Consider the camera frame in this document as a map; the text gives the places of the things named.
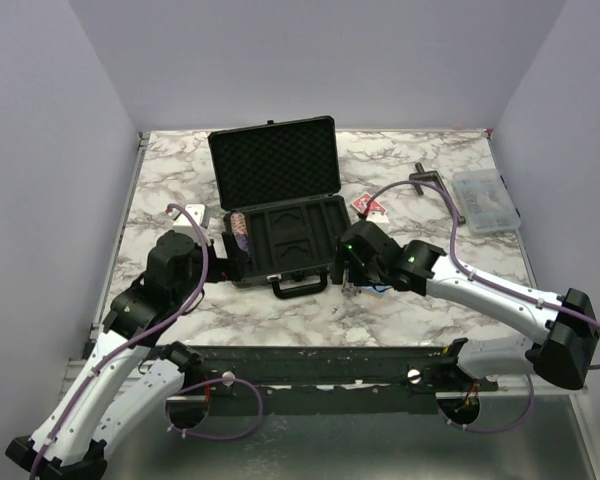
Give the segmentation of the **red tan poker chip stack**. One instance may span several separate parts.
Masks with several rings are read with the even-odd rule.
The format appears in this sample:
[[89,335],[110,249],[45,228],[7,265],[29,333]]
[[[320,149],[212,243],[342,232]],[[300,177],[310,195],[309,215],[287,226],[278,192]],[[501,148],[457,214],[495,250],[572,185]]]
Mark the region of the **red tan poker chip stack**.
[[234,212],[230,215],[231,232],[234,236],[248,236],[248,227],[246,216],[241,212]]

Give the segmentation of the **black poker carrying case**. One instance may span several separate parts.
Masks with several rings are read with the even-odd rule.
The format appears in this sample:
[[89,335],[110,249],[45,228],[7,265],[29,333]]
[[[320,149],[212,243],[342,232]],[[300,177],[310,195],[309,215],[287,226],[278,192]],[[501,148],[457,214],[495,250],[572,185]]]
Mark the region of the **black poker carrying case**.
[[251,257],[244,279],[232,283],[268,285],[282,300],[324,291],[336,238],[351,224],[334,119],[270,121],[215,131],[207,140],[223,232],[232,234],[232,213],[247,220]]

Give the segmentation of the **purple poker chip stack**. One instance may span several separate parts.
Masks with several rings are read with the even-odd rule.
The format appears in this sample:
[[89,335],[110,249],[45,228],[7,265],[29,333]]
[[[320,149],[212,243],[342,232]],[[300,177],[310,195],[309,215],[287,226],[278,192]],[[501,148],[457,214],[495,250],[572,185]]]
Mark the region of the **purple poker chip stack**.
[[237,247],[247,258],[251,257],[249,236],[245,234],[235,234],[234,239]]

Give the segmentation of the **blue tan poker chip stack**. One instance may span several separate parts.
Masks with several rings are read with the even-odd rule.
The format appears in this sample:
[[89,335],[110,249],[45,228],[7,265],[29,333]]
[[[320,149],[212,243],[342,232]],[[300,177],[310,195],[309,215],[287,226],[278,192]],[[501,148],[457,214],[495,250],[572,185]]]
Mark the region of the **blue tan poker chip stack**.
[[358,288],[350,283],[346,283],[342,286],[341,292],[345,296],[355,296],[358,294]]

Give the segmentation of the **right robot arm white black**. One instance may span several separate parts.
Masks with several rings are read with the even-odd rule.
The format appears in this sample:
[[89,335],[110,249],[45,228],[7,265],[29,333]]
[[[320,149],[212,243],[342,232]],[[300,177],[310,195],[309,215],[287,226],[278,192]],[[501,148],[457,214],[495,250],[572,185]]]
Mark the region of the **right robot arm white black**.
[[451,301],[514,329],[511,336],[452,343],[440,379],[460,392],[489,375],[535,373],[567,390],[584,386],[600,331],[588,295],[569,289],[559,295],[494,275],[458,267],[443,249],[413,240],[401,246],[376,224],[359,221],[338,240],[332,281],[385,285]]

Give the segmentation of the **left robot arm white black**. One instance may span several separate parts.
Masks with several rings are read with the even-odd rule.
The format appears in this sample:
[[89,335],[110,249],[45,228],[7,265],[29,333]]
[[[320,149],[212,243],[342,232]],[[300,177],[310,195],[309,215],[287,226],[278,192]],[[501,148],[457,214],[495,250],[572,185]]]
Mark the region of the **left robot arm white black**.
[[223,237],[229,255],[212,243],[169,231],[148,254],[145,271],[114,298],[88,360],[52,414],[6,455],[32,479],[100,479],[123,438],[169,396],[211,384],[201,356],[181,342],[160,350],[148,371],[122,386],[162,333],[201,298],[206,283],[242,277],[246,256]]

